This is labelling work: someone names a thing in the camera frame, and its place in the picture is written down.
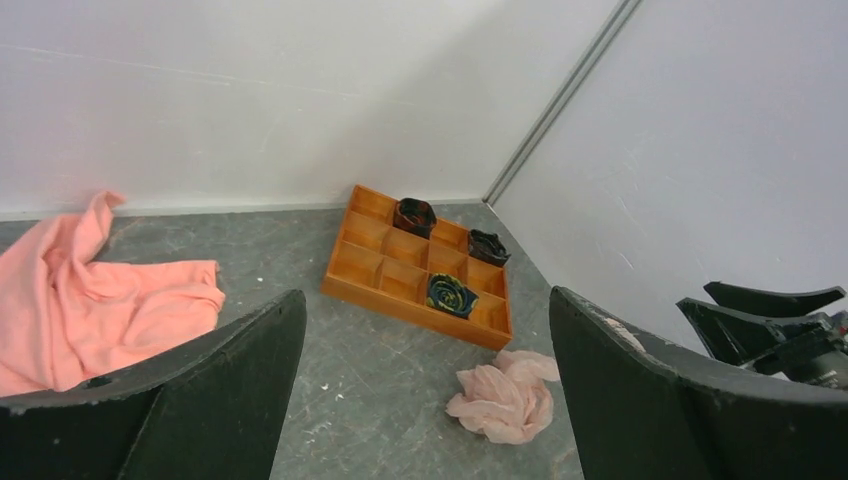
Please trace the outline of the orange compartment tray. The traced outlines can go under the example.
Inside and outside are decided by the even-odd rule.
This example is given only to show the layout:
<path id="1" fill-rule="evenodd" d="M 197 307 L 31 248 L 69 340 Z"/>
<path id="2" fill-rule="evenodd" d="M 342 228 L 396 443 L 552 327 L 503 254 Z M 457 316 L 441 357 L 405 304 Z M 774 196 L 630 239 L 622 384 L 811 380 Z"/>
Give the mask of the orange compartment tray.
<path id="1" fill-rule="evenodd" d="M 322 281 L 324 294 L 494 351 L 513 338 L 502 267 L 469 254 L 469 231 L 444 218 L 429 238 L 393 224 L 396 199 L 355 185 Z M 462 319 L 427 304 L 435 274 L 449 274 L 478 300 Z"/>

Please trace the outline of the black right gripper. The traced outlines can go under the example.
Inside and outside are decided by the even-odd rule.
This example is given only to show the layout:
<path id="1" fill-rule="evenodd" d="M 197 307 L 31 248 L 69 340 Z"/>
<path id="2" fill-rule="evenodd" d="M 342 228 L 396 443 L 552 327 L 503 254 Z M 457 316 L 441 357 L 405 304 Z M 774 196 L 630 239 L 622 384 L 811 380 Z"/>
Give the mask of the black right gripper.
<path id="1" fill-rule="evenodd" d="M 719 306 L 685 298 L 677 307 L 714 359 L 789 367 L 792 381 L 847 389 L 847 312 L 831 317 L 834 327 L 826 314 L 811 314 L 843 299 L 842 287 L 780 293 L 712 281 L 704 290 Z"/>

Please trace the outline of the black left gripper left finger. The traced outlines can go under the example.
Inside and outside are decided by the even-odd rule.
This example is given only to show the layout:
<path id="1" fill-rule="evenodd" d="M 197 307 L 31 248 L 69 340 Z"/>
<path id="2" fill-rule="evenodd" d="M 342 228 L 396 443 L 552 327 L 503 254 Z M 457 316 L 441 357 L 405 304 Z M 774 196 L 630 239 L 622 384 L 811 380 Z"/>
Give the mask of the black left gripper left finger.
<path id="1" fill-rule="evenodd" d="M 5 479 L 265 479 L 307 326 L 289 290 L 71 390 L 1 401 Z"/>

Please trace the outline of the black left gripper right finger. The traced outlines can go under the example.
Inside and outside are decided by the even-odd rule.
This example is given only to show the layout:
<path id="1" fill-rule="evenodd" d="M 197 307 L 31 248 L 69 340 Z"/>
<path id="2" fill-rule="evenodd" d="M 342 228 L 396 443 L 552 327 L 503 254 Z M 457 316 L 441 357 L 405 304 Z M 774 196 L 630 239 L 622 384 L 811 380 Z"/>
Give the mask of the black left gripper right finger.
<path id="1" fill-rule="evenodd" d="M 843 479 L 847 394 L 705 357 L 572 290 L 549 323 L 588 479 Z"/>

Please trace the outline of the salmon pink cloth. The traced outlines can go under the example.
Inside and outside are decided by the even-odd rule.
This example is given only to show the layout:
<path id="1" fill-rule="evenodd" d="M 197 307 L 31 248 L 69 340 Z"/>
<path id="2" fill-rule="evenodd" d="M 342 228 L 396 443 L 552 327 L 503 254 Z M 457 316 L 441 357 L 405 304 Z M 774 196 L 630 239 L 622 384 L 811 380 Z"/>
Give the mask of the salmon pink cloth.
<path id="1" fill-rule="evenodd" d="M 46 219 L 1 256 L 1 394 L 67 391 L 211 332 L 214 260 L 103 262 L 122 196 Z"/>

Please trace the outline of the pink translucent trash bag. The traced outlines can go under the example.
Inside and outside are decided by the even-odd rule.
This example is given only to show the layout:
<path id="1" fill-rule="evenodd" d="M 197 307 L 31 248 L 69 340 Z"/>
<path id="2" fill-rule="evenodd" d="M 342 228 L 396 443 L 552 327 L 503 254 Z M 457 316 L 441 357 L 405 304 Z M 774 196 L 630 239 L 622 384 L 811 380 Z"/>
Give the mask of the pink translucent trash bag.
<path id="1" fill-rule="evenodd" d="M 492 443 L 526 444 L 553 421 L 547 384 L 560 374 L 552 357 L 502 350 L 490 364 L 459 371 L 457 379 L 463 391 L 447 402 L 446 413 Z"/>

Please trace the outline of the right aluminium corner post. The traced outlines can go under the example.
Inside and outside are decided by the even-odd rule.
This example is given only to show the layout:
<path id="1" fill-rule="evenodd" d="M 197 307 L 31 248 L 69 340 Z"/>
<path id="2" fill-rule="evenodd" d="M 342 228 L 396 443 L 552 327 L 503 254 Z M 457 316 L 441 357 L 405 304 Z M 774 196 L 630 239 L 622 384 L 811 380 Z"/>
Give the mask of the right aluminium corner post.
<path id="1" fill-rule="evenodd" d="M 621 0 L 612 9 L 610 15 L 594 35 L 592 41 L 582 52 L 570 73 L 557 88 L 554 95 L 535 120 L 527 134 L 497 175 L 482 202 L 494 208 L 509 185 L 517 177 L 521 169 L 530 159 L 532 153 L 542 142 L 555 121 L 569 105 L 581 86 L 585 83 L 597 63 L 614 43 L 620 32 L 625 28 L 635 12 L 642 5 L 642 0 Z"/>

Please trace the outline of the black brown rolled tie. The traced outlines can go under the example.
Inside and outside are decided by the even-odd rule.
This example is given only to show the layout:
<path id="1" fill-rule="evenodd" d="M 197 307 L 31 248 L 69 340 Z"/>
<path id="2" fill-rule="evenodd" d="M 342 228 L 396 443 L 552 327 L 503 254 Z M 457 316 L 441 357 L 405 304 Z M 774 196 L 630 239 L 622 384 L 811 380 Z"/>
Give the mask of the black brown rolled tie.
<path id="1" fill-rule="evenodd" d="M 468 254 L 495 267 L 503 267 L 511 257 L 497 234 L 478 229 L 468 232 Z"/>

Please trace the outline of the dark red rolled tie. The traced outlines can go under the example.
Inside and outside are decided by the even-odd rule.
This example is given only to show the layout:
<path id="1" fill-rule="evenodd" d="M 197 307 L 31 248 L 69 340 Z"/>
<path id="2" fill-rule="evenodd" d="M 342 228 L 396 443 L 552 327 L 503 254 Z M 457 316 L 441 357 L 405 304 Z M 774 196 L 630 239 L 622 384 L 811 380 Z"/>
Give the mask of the dark red rolled tie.
<path id="1" fill-rule="evenodd" d="M 432 206 L 426 201 L 407 197 L 395 205 L 393 226 L 407 233 L 429 239 L 437 222 Z"/>

